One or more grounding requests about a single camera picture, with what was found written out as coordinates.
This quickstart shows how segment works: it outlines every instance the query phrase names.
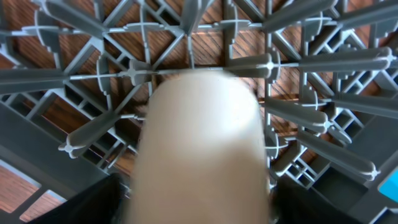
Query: blurry white object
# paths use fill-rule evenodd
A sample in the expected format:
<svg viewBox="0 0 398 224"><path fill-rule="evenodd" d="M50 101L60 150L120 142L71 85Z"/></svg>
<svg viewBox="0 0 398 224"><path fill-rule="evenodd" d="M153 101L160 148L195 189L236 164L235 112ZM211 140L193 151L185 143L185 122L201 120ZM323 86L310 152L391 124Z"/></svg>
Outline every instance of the blurry white object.
<svg viewBox="0 0 398 224"><path fill-rule="evenodd" d="M161 84L139 150L127 223L266 223L262 119L239 80L192 71Z"/></svg>

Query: plastic grid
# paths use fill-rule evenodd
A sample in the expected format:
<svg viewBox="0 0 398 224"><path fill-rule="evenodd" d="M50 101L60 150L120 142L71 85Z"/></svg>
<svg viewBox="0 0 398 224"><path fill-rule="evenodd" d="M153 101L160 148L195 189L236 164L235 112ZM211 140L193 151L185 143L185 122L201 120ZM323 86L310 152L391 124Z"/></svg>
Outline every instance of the plastic grid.
<svg viewBox="0 0 398 224"><path fill-rule="evenodd" d="M361 93L373 80L377 81L382 88L398 90L397 60L393 56L395 52L392 52L389 48L377 48L380 38L397 29L398 2L393 0L375 1L374 5L365 9L346 12L347 1L298 0L287 1L281 9L272 13L272 1L268 0L266 1L267 7L264 15L250 0L225 0L224 20L214 24L200 25L198 23L203 13L213 3L211 0L185 1L181 16L163 0L157 1L160 6L157 11L142 0L137 2L123 0L106 19L104 18L103 2L100 0L93 1L95 17L81 11L68 1L33 0L32 2L40 6L40 10L35 12L34 26L23 27L22 30L7 30L4 13L0 13L0 54L15 64L13 70L2 70L0 73L1 102L55 139L64 142L60 146L60 150L67 151L70 157L78 157L94 145L104 153L102 159L94 162L95 165L105 172L112 172L115 170L114 163L127 148L137 153L134 143L121 136L115 130L113 124L118 119L123 118L144 119L144 114L121 116L119 112L142 85L148 85L149 96L152 94L155 88L151 82L154 75L181 72L181 70L157 70L157 67L183 37L187 36L191 69L225 69L238 77L265 78L266 98L262 106L265 105L266 109L264 135L269 157L275 159L278 156L279 149L287 147L287 142L298 140L295 146L297 148L284 154L277 161L275 167L271 167L271 172L276 174L273 178L277 179L277 176L287 174L303 186L310 187L330 162L326 160L321 162L320 166L316 164L317 166L314 169L311 166L312 164L306 164L300 156L309 146L312 146L311 149L323 157L363 176L365 179L371 180L377 175L372 162L363 161L355 155L349 154L344 150L344 146L353 140L355 133L358 133L358 131L353 134L346 132L352 124L355 124L359 130L365 127L365 124L349 109L398 118L396 102L388 98L367 96L351 98L352 95ZM133 4L140 5L140 22L126 24L123 27L114 27ZM240 7L251 21L239 19L237 7ZM161 16L163 12L168 12L173 19L180 22L180 25L169 25ZM157 19L158 22L147 22L147 13ZM58 27L55 25L55 20L62 21L73 28ZM353 30L355 27L368 24L371 25L369 49L365 47ZM301 52L297 52L281 34L289 26L302 28ZM266 54L233 58L232 47L237 33L249 29L264 31L266 34ZM175 40L153 64L150 64L149 43L147 41L149 30L168 30L175 36ZM195 67L192 32L220 30L224 32L226 66L224 68ZM145 62L136 60L128 50L109 35L110 33L122 32L140 32L142 34ZM58 36L73 34L89 34L91 39L72 62L64 67ZM36 69L30 62L15 53L10 37L28 35L38 36L41 44L53 53L55 69ZM114 58L105 51L105 40L121 51L118 58ZM279 52L273 46L283 52L289 61L281 62ZM95 49L101 53L97 61L97 75L74 75ZM126 58L130 60L128 67L123 64ZM115 63L122 72L110 74L107 59ZM292 103L271 98L271 84L278 79L282 67L297 67L300 69L300 97L297 102ZM329 87L322 80L319 72L333 72L332 87ZM109 77L130 77L135 86L115 109L112 108L111 97L109 97ZM107 98L106 105L83 85L70 82L70 80L87 78L98 80L98 85ZM39 90L48 91L41 96L35 92ZM66 136L52 123L41 117L56 96L65 100L89 118L91 122ZM34 104L30 111L20 104L21 101L26 99ZM342 102L343 106L337 106L337 102ZM321 105L329 105L331 112L318 111L318 107ZM299 127L298 135L286 138L279 137L271 126L271 114L297 123ZM325 132L329 132L337 139L337 143L332 144L315 138L315 136ZM110 146L101 141L100 138L104 133L112 135L116 142ZM117 148L121 148L119 154L110 164L105 164L104 161Z"/></svg>

